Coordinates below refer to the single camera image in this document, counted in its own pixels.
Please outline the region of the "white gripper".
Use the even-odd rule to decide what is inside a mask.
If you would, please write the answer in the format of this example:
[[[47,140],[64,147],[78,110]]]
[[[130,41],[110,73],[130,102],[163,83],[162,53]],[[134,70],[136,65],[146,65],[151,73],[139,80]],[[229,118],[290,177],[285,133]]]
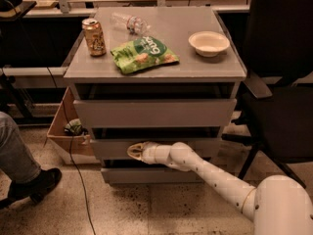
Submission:
[[[170,149],[170,145],[161,145],[155,142],[140,142],[131,145],[127,154],[132,159],[137,161],[142,160],[148,165],[168,165],[171,162]]]

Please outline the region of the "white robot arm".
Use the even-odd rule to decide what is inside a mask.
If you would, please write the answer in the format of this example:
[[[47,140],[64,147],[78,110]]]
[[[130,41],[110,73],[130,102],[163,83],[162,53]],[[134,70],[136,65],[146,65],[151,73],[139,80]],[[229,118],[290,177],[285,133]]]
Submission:
[[[269,176],[254,187],[205,161],[182,142],[137,143],[127,149],[127,154],[148,165],[160,164],[196,173],[252,221],[254,235],[313,235],[312,201],[306,190],[290,177]]]

